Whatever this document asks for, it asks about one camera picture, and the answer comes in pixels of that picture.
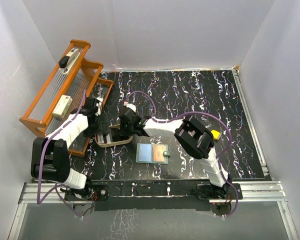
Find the orange wooden shelf rack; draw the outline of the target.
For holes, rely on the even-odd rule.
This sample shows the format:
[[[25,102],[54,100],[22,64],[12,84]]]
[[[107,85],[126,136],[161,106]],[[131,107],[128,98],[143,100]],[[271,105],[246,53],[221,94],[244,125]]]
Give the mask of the orange wooden shelf rack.
[[[90,47],[87,41],[72,39],[61,58],[64,64],[58,63],[54,67],[28,110],[20,117],[20,122],[37,137],[46,137],[61,126],[70,112],[80,105],[83,94],[107,101],[114,82],[101,78],[102,63],[85,58]],[[54,116],[53,111],[62,96],[71,97],[72,102],[64,116]]]

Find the tan oval wooden tray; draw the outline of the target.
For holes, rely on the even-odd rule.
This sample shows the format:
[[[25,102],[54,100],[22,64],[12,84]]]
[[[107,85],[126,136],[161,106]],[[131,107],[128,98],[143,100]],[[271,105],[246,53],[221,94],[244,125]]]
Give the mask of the tan oval wooden tray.
[[[97,143],[97,145],[101,148],[110,148],[110,147],[114,147],[114,146],[119,146],[119,145],[125,145],[128,144],[132,141],[133,137],[130,136],[122,136],[120,135],[120,125],[111,125],[109,126],[109,134],[111,136],[111,143],[108,144],[103,144],[103,145],[99,145],[97,143],[97,134],[95,135],[95,142]]]

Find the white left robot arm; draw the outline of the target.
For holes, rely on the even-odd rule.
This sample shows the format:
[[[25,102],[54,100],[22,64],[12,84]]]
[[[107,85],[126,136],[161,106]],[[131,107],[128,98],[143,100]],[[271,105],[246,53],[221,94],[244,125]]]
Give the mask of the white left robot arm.
[[[91,138],[108,133],[108,119],[102,115],[103,99],[86,97],[84,104],[74,109],[54,132],[33,141],[31,176],[51,181],[69,188],[69,192],[87,200],[93,195],[88,177],[71,168],[69,148],[77,137]]]

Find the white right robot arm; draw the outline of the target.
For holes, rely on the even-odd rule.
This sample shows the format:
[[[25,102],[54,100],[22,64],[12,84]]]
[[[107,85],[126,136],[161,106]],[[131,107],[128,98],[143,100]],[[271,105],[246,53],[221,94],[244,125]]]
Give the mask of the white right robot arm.
[[[193,113],[184,113],[174,119],[140,117],[129,107],[119,115],[122,136],[176,138],[185,152],[200,160],[208,174],[211,192],[205,197],[224,199],[231,192],[232,179],[223,168],[216,153],[214,136]]]

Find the mint green card holder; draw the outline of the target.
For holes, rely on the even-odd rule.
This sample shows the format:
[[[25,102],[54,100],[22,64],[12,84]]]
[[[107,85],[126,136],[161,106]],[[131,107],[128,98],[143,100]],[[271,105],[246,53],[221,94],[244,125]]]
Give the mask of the mint green card holder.
[[[155,163],[153,160],[153,146],[155,144],[150,143],[138,143],[136,151],[136,162],[140,164],[164,164],[169,163],[169,158],[171,156],[170,148],[167,144],[167,151],[164,153],[166,156],[166,161],[164,163]]]

